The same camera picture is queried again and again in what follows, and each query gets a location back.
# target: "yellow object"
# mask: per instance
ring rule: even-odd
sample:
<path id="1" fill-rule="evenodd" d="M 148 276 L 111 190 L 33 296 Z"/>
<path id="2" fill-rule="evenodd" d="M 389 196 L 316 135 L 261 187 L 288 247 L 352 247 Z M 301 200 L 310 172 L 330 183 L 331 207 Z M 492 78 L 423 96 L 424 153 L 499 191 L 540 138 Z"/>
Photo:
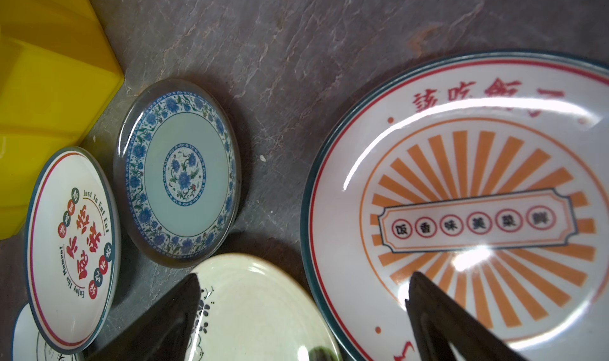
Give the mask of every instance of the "yellow object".
<path id="1" fill-rule="evenodd" d="M 80 143 L 123 80 L 89 0 L 0 0 L 0 239 L 25 222 L 47 159 Z"/>

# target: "orange stripe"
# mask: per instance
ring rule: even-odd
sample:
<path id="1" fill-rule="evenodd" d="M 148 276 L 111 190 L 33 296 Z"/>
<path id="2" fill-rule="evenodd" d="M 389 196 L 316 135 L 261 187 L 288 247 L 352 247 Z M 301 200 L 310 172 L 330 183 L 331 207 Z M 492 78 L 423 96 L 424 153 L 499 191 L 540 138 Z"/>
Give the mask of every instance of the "orange stripe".
<path id="1" fill-rule="evenodd" d="M 516 139 L 514 137 L 509 137 L 506 140 L 506 144 L 503 146 L 503 150 L 499 154 L 499 158 L 497 158 L 497 162 L 495 162 L 495 166 L 491 171 L 491 174 L 488 176 L 487 184 L 484 186 L 482 190 L 482 195 L 487 196 L 490 195 L 494 188 L 497 186 L 499 179 L 506 172 L 507 167 L 510 166 L 514 157 L 520 151 L 520 147 L 522 147 L 524 142 L 520 139 Z"/>
<path id="2" fill-rule="evenodd" d="M 457 287 L 455 288 L 455 301 L 465 308 L 467 304 L 467 274 L 457 272 Z"/>
<path id="3" fill-rule="evenodd" d="M 579 208 L 580 206 L 588 206 L 588 199 L 582 191 L 570 194 L 569 198 L 571 198 L 571 204 L 574 208 Z"/>
<path id="4" fill-rule="evenodd" d="M 393 282 L 395 282 L 395 284 L 402 284 L 402 282 L 412 276 L 412 273 L 417 271 L 419 268 L 425 266 L 425 264 L 431 261 L 431 259 L 437 254 L 437 252 L 424 253 L 419 258 L 416 258 L 414 261 L 410 262 L 406 266 L 400 268 L 395 273 L 391 274 L 391 279 L 393 280 Z"/>
<path id="5" fill-rule="evenodd" d="M 422 174 L 427 177 L 431 185 L 436 189 L 440 197 L 444 200 L 448 200 L 448 195 L 446 194 L 444 187 L 440 183 L 440 179 L 438 179 L 438 176 L 435 175 L 434 170 L 429 165 L 429 162 L 425 158 L 425 155 L 422 154 L 421 148 L 418 146 L 418 144 L 415 144 L 411 148 L 409 148 L 408 153 L 410 154 L 410 157 L 415 161 L 416 165 L 421 169 Z"/>
<path id="6" fill-rule="evenodd" d="M 535 150 L 529 158 L 527 158 L 522 165 L 512 174 L 507 180 L 503 187 L 501 187 L 497 193 L 512 192 L 525 181 L 533 172 L 537 171 L 539 167 L 543 166 L 546 161 L 550 159 L 550 155 L 546 154 L 542 150 Z"/>
<path id="7" fill-rule="evenodd" d="M 488 310 L 487 297 L 484 294 L 482 279 L 480 278 L 480 269 L 476 267 L 471 273 L 471 286 L 474 289 L 474 303 L 476 303 L 476 319 L 480 324 L 487 328 L 493 327 L 491 312 Z"/>
<path id="8" fill-rule="evenodd" d="M 520 282 L 512 275 L 507 269 L 499 263 L 499 261 L 492 257 L 491 264 L 497 270 L 501 278 L 506 281 L 507 286 L 512 290 L 514 295 L 520 300 L 520 303 L 524 306 L 524 309 L 529 312 L 529 315 L 534 320 L 543 319 L 547 316 L 547 311 L 535 300 L 535 298 L 525 289 Z"/>
<path id="9" fill-rule="evenodd" d="M 372 204 L 386 208 L 388 206 L 404 205 L 401 202 L 397 202 L 391 198 L 376 194 L 372 197 Z"/>
<path id="10" fill-rule="evenodd" d="M 491 293 L 493 294 L 495 301 L 497 302 L 497 306 L 499 308 L 499 312 L 501 312 L 501 317 L 506 324 L 506 327 L 517 327 L 521 326 L 522 322 L 518 318 L 516 311 L 510 304 L 510 300 L 507 298 L 506 293 L 503 292 L 503 288 L 499 284 L 499 281 L 495 277 L 493 271 L 490 266 L 486 263 L 482 265 L 482 271 L 484 272 L 484 276 L 487 279 L 488 286 L 491 289 Z"/>
<path id="11" fill-rule="evenodd" d="M 434 152 L 435 160 L 438 162 L 438 166 L 440 167 L 440 172 L 442 173 L 444 182 L 448 187 L 448 192 L 450 192 L 453 198 L 458 198 L 459 195 L 457 194 L 457 188 L 453 179 L 451 167 L 448 164 L 448 157 L 446 156 L 442 136 L 436 135 L 435 137 L 429 138 L 428 141 L 429 145 L 431 146 L 431 151 Z"/>
<path id="12" fill-rule="evenodd" d="M 387 188 L 388 190 L 391 190 L 396 195 L 400 195 L 401 197 L 406 198 L 407 200 L 410 200 L 411 202 L 413 202 L 415 204 L 425 202 L 425 200 L 418 197 L 418 195 L 416 195 L 414 192 L 412 192 L 411 190 L 409 190 L 402 184 L 396 182 L 395 180 L 393 180 L 392 178 L 390 178 L 387 175 L 383 175 L 383 177 L 381 177 L 381 181 L 379 182 L 379 185 Z"/>
<path id="13" fill-rule="evenodd" d="M 416 189 L 420 190 L 430 201 L 438 201 L 439 198 L 419 179 L 410 168 L 408 168 L 401 159 L 396 159 L 391 164 L 391 167 L 395 172 L 399 173 L 400 176 L 405 178 L 410 184 Z"/>
<path id="14" fill-rule="evenodd" d="M 528 190 L 543 190 L 544 188 L 555 188 L 573 180 L 573 176 L 564 167 L 557 169 L 540 181 L 531 185 Z"/>
<path id="15" fill-rule="evenodd" d="M 524 279 L 529 281 L 533 286 L 535 286 L 539 291 L 541 291 L 545 296 L 547 296 L 558 306 L 562 307 L 567 304 L 569 300 L 571 300 L 571 297 L 563 290 L 546 281 L 537 273 L 531 271 L 528 267 L 518 262 L 516 259 L 510 257 L 503 251 L 499 250 L 496 252 L 496 254 L 499 256 L 499 258 L 503 259 L 505 263 L 510 265 L 510 267 L 512 267 L 514 270 L 516 270 L 517 273 L 521 274 Z"/>
<path id="16" fill-rule="evenodd" d="M 429 270 L 425 271 L 425 275 L 427 275 L 430 280 L 434 280 L 435 276 L 438 275 L 438 272 L 440 272 L 440 269 L 444 266 L 446 259 L 448 259 L 448 255 L 448 252 L 442 253 L 434 264 L 431 265 Z"/>
<path id="17" fill-rule="evenodd" d="M 512 249 L 510 250 L 510 252 L 519 256 L 520 258 L 526 259 L 527 261 L 543 268 L 544 270 L 551 272 L 556 276 L 559 276 L 560 278 L 563 278 L 566 281 L 575 284 L 576 286 L 582 287 L 583 283 L 588 278 L 588 275 L 586 273 L 583 273 L 569 266 L 565 266 L 562 263 L 553 261 L 552 259 L 548 259 L 538 254 L 532 253 L 529 250 Z"/>
<path id="18" fill-rule="evenodd" d="M 381 238 L 381 235 L 372 235 L 372 244 L 374 246 L 381 246 L 383 244 L 383 238 Z"/>
<path id="19" fill-rule="evenodd" d="M 440 283 L 438 283 L 438 287 L 442 289 L 444 292 L 448 292 L 448 287 L 451 285 L 451 281 L 453 280 L 453 274 L 455 274 L 455 268 L 453 263 L 449 261 L 448 266 L 444 270 L 444 274 L 442 274 L 442 278 L 440 279 Z"/>
<path id="20" fill-rule="evenodd" d="M 457 177 L 459 177 L 460 197 L 467 197 L 467 131 L 453 132 Z"/>
<path id="21" fill-rule="evenodd" d="M 481 131 L 478 137 L 478 150 L 476 150 L 476 161 L 474 162 L 474 174 L 471 178 L 471 197 L 478 196 L 478 189 L 482 183 L 482 176 L 487 167 L 488 154 L 493 146 L 494 132 Z"/>
<path id="22" fill-rule="evenodd" d="M 410 256 L 411 254 L 412 253 L 406 253 L 406 254 L 385 253 L 385 254 L 379 255 L 379 260 L 381 261 L 381 265 L 387 266 L 387 265 L 391 265 L 394 262 L 399 261 L 400 259 L 404 259 L 404 258 Z"/>
<path id="23" fill-rule="evenodd" d="M 594 260 L 594 255 L 596 254 L 596 249 L 594 247 L 579 245 L 577 243 L 570 243 L 567 246 L 542 247 L 542 249 L 590 262 Z"/>
<path id="24" fill-rule="evenodd" d="M 596 225 L 594 219 L 579 219 L 577 220 L 577 231 L 579 233 L 587 233 L 589 235 L 596 234 Z"/>

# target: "blue floral plate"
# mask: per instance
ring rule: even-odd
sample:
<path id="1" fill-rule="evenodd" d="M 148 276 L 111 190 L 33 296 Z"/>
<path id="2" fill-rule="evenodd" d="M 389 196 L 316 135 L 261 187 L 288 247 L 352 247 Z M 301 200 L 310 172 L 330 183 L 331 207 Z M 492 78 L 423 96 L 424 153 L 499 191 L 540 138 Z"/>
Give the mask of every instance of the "blue floral plate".
<path id="1" fill-rule="evenodd" d="M 155 262 L 191 266 L 224 241 L 239 200 L 239 151 L 221 107 L 197 85 L 148 87 L 123 122 L 113 168 L 127 232 Z"/>

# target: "plate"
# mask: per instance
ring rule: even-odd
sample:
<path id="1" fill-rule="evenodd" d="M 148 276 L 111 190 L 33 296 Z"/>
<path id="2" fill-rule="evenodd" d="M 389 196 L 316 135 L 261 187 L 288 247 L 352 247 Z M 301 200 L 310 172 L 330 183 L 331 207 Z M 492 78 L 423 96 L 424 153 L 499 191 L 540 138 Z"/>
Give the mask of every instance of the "plate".
<path id="1" fill-rule="evenodd" d="M 27 295 L 41 335 L 57 352 L 86 348 L 116 289 L 120 225 L 110 185 L 79 147 L 44 165 L 26 221 Z"/>
<path id="2" fill-rule="evenodd" d="M 185 360 L 339 360 L 308 294 L 269 262 L 224 254 L 196 266 L 201 301 Z"/>
<path id="3" fill-rule="evenodd" d="M 15 322 L 13 331 L 13 360 L 19 361 L 82 361 L 82 354 L 65 355 L 44 341 L 32 316 L 30 305 L 26 304 Z"/>
<path id="4" fill-rule="evenodd" d="M 558 54 L 464 55 L 346 114 L 309 174 L 301 243 L 353 357 L 418 359 L 415 270 L 528 359 L 605 357 L 608 75 Z"/>
<path id="5" fill-rule="evenodd" d="M 113 167 L 127 232 L 155 262 L 192 266 L 224 242 L 239 201 L 239 151 L 222 108 L 197 85 L 148 87 L 125 117 Z"/>

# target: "marble surface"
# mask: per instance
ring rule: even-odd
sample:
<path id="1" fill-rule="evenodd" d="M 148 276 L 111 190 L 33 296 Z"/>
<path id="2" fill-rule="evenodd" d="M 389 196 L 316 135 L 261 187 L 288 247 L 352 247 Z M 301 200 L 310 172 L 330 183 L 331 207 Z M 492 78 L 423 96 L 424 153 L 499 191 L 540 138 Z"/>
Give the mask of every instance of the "marble surface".
<path id="1" fill-rule="evenodd" d="M 91 0 L 125 84 L 82 146 L 111 176 L 124 115 L 150 84 L 179 77 L 222 104 L 243 165 L 240 212 L 220 252 L 282 267 L 302 285 L 300 204 L 325 136 L 355 101 L 405 69 L 496 48 L 609 62 L 607 0 Z M 189 270 L 143 257 L 125 234 L 102 347 Z M 27 295 L 23 238 L 0 241 L 0 360 Z"/>

